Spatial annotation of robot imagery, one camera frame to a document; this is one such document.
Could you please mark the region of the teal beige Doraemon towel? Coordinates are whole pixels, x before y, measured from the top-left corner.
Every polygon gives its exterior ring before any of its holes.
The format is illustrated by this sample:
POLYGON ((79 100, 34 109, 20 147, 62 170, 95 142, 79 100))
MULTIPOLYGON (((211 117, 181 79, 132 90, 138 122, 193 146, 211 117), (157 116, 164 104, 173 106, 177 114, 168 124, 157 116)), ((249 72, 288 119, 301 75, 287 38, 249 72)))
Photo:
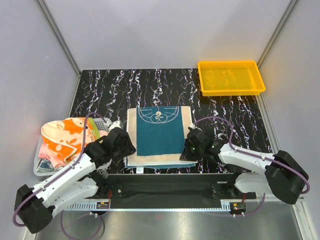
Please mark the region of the teal beige Doraemon towel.
POLYGON ((197 161, 181 160, 192 124, 190 106, 137 107, 127 110, 126 130, 136 152, 127 168, 188 168, 197 161))

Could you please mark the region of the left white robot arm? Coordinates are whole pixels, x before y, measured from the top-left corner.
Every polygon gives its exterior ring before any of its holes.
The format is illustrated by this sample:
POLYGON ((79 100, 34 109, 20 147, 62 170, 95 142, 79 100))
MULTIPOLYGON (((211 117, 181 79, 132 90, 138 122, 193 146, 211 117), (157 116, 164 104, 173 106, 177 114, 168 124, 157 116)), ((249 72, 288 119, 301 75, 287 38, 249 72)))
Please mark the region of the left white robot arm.
POLYGON ((33 187, 24 184, 17 190, 14 225, 36 234, 72 204, 92 196, 103 198, 108 186, 97 169, 108 167, 114 158, 122 159, 135 151, 129 134, 119 127, 87 144, 78 158, 56 174, 33 187))

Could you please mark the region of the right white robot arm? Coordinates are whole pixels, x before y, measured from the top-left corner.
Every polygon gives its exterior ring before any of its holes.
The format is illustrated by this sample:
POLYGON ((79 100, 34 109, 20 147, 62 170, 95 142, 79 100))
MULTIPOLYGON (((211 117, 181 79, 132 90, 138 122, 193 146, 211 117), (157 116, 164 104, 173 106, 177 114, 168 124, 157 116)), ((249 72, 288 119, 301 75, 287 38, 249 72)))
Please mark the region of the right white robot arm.
POLYGON ((265 193, 294 205, 307 186, 308 174, 286 151, 257 152, 214 140, 195 126, 188 130, 180 156, 182 160, 203 159, 249 170, 248 173, 237 172, 227 185, 228 195, 232 198, 246 193, 265 193))

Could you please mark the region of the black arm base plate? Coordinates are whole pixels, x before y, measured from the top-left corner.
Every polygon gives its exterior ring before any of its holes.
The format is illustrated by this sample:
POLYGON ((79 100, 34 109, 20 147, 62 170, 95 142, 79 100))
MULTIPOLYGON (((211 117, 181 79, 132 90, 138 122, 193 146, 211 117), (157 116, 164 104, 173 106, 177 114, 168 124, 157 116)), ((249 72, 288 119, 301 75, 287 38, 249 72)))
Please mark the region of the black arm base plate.
POLYGON ((242 193, 234 183, 236 173, 205 174, 111 174, 98 181, 98 191, 87 199, 126 199, 138 195, 209 199, 255 199, 253 192, 242 193))

